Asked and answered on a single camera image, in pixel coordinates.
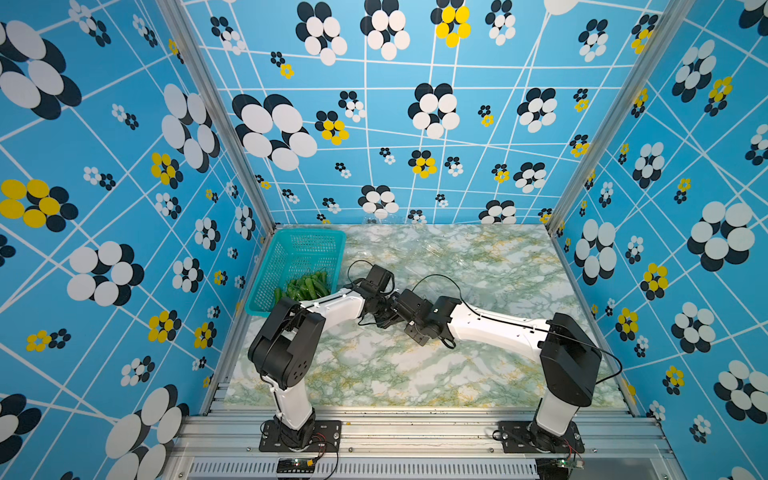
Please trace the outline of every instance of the blue patterned wall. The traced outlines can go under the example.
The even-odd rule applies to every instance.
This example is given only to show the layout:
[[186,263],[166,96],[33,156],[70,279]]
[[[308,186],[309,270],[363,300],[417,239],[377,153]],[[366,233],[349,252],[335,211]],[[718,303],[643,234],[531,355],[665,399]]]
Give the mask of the blue patterned wall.
[[536,223],[667,0],[183,3],[276,222]]
[[558,229],[688,478],[768,472],[767,5],[695,3]]
[[263,232],[153,2],[0,22],[0,478],[155,478]]

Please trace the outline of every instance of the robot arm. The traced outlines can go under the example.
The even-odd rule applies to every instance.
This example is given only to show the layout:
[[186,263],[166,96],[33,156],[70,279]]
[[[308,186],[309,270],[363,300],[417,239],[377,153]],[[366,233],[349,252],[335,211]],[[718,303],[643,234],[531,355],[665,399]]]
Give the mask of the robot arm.
[[[528,438],[552,450],[580,407],[589,406],[602,355],[578,324],[556,313],[550,320],[526,319],[474,308],[460,299],[440,296],[435,303],[411,290],[385,292],[392,274],[374,266],[338,293],[315,301],[282,298],[251,344],[248,358],[271,385],[283,441],[307,445],[314,409],[303,377],[315,355],[320,334],[339,323],[372,313],[379,328],[406,322],[405,332],[420,345],[440,339],[448,348],[456,340],[499,346],[541,364],[547,383]],[[286,336],[296,330],[292,339]]]

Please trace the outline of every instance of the green marble surface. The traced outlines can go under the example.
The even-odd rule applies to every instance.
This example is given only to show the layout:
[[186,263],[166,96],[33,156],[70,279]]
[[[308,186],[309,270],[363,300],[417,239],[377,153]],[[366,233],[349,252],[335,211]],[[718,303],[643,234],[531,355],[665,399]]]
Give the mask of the green marble surface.
[[[571,284],[543,226],[539,225],[343,225],[347,234],[339,285],[347,267],[368,260],[391,270],[397,288],[411,288],[430,273],[443,273],[478,307],[530,318],[572,316],[594,339]],[[368,266],[357,263],[352,278]],[[416,292],[435,300],[457,296],[433,277]],[[230,377],[227,406],[273,406],[246,354],[263,318],[253,317]],[[507,350],[457,342],[454,350],[433,340],[419,346],[403,332],[342,323],[323,334],[307,373],[310,401],[325,406],[526,406],[544,393],[541,367]],[[601,375],[608,369],[601,367]],[[616,383],[595,389],[593,406],[624,407]]]

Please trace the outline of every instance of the white circle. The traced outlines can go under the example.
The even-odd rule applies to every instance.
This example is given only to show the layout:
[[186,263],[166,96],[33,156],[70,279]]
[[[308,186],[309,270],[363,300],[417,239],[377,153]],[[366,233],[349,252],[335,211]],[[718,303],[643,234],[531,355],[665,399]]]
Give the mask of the white circle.
[[34,60],[45,56],[45,43],[40,35],[29,25],[18,20],[11,20],[5,26],[5,34],[13,46],[23,55]]
[[322,47],[323,46],[320,44],[320,40],[315,37],[307,37],[304,41],[304,48],[306,49],[306,53],[310,55],[319,54]]
[[194,138],[188,138],[184,142],[184,159],[187,161],[190,167],[195,170],[203,166],[203,149],[200,148],[200,144]]
[[706,75],[710,73],[714,68],[715,64],[717,63],[717,59],[715,57],[707,57],[704,60],[702,60],[701,65],[699,65],[699,73],[702,75]]
[[107,473],[106,480],[135,480],[136,472],[139,469],[139,458],[131,452],[125,456],[120,457],[109,473]]
[[732,360],[729,362],[728,369],[731,373],[733,373],[733,376],[738,379],[746,380],[750,376],[749,367],[744,365],[744,363],[740,362],[739,360]]
[[533,114],[530,111],[526,111],[520,115],[520,125],[528,125],[533,121]]
[[38,88],[32,80],[15,71],[0,74],[0,90],[19,107],[35,108],[40,105],[41,97]]
[[715,331],[709,325],[702,325],[699,327],[699,336],[703,341],[711,343],[715,340]]
[[309,17],[306,20],[306,30],[313,37],[320,37],[323,35],[323,22],[317,17]]
[[131,413],[114,424],[107,437],[105,450],[107,457],[119,458],[125,455],[136,444],[141,434],[141,419]]
[[734,204],[728,207],[725,221],[732,227],[743,227],[752,220],[752,209],[747,204]]
[[685,79],[685,88],[690,90],[691,88],[695,88],[696,85],[699,83],[699,80],[701,79],[701,74],[697,71],[693,72],[692,74],[688,75],[688,77]]
[[731,372],[720,372],[720,374],[717,376],[717,381],[729,390],[735,390],[739,388],[739,381],[736,380],[736,377],[733,376]]
[[374,50],[379,50],[384,45],[384,35],[378,30],[368,34],[368,46]]
[[541,124],[552,125],[556,119],[557,119],[557,115],[555,115],[554,112],[552,111],[548,114],[544,114],[544,116],[541,117]]
[[331,50],[333,50],[333,53],[335,53],[336,55],[344,55],[346,53],[346,49],[347,49],[346,40],[344,40],[343,38],[336,37],[331,41]]
[[589,242],[583,238],[576,242],[575,254],[579,260],[586,260],[589,257]]
[[675,315],[674,322],[675,322],[675,325],[679,326],[681,329],[688,328],[688,326],[690,325],[690,319],[687,316],[685,316],[685,314],[683,313],[678,313],[677,315]]
[[614,225],[609,222],[600,225],[600,230],[598,230],[598,241],[600,242],[600,245],[608,247],[614,244],[614,240],[616,240],[616,229],[614,228]]
[[600,273],[600,260],[594,255],[590,255],[584,261],[584,274],[589,278],[598,278]]
[[323,30],[329,37],[338,37],[341,34],[341,25],[334,17],[328,17],[323,21]]
[[728,242],[724,238],[714,237],[704,245],[704,252],[712,260],[722,260],[728,254]]
[[540,98],[534,98],[533,100],[528,102],[528,111],[531,113],[536,113],[537,111],[541,110],[541,106],[544,105],[544,101]]
[[438,108],[444,114],[450,113],[456,109],[456,96],[454,94],[445,94],[438,101]]
[[460,120],[461,119],[459,118],[458,114],[452,111],[443,116],[442,126],[445,127],[446,130],[453,130],[454,128],[458,127]]
[[541,106],[541,111],[544,113],[549,113],[551,111],[554,111],[554,109],[558,106],[558,101],[554,98],[550,98],[544,104]]
[[397,56],[397,47],[388,41],[382,46],[382,58],[384,60],[394,60]]
[[407,31],[401,30],[395,33],[395,46],[398,50],[405,50],[411,44],[411,35]]
[[406,14],[395,10],[389,14],[389,27],[394,31],[401,31],[406,27]]
[[419,107],[423,112],[431,114],[437,109],[438,103],[439,102],[435,94],[424,94],[421,100],[419,100]]
[[165,445],[155,445],[144,455],[139,464],[136,480],[154,480],[165,466],[165,456],[167,451]]
[[292,171],[298,168],[299,158],[287,148],[277,148],[272,152],[272,162],[281,170]]
[[187,98],[187,107],[190,112],[190,116],[195,123],[204,124],[208,118],[208,112],[205,110],[205,103],[198,94],[190,94]]
[[275,125],[287,134],[295,134],[301,130],[301,114],[295,107],[288,104],[279,104],[272,110],[272,119]]
[[705,41],[701,46],[699,47],[699,58],[705,59],[706,57],[709,57],[712,55],[712,52],[715,49],[715,41],[710,39]]
[[539,130],[541,130],[541,120],[534,120],[528,125],[529,133],[534,134]]
[[98,265],[98,255],[88,247],[80,247],[69,256],[69,265],[77,273],[88,273]]
[[612,248],[604,248],[600,250],[600,268],[606,272],[612,271],[616,268],[616,252]]
[[742,410],[749,410],[752,408],[752,400],[750,400],[750,396],[741,390],[733,390],[730,393],[730,401]]
[[755,244],[755,234],[752,230],[739,227],[728,233],[728,246],[737,252],[745,252]]
[[371,15],[371,23],[373,27],[378,31],[385,31],[389,26],[389,15],[383,10],[376,10]]
[[128,262],[118,262],[109,273],[116,285],[126,285],[133,278],[134,269]]
[[437,139],[442,137],[442,135],[445,133],[445,129],[441,124],[434,123],[427,127],[427,137],[432,139]]
[[300,157],[312,157],[317,153],[317,142],[315,139],[312,135],[302,131],[296,132],[290,136],[288,146]]
[[174,439],[181,428],[181,409],[173,407],[168,409],[157,424],[157,441],[159,443],[168,443]]
[[701,211],[701,216],[707,223],[717,223],[725,218],[725,206],[720,202],[709,202]]
[[251,132],[243,137],[245,150],[254,157],[267,158],[272,154],[272,144],[262,134]]
[[430,121],[429,114],[423,111],[413,116],[413,126],[419,130],[425,130],[429,126]]
[[58,95],[64,91],[64,80],[50,64],[39,60],[31,61],[28,73],[35,85],[47,94]]

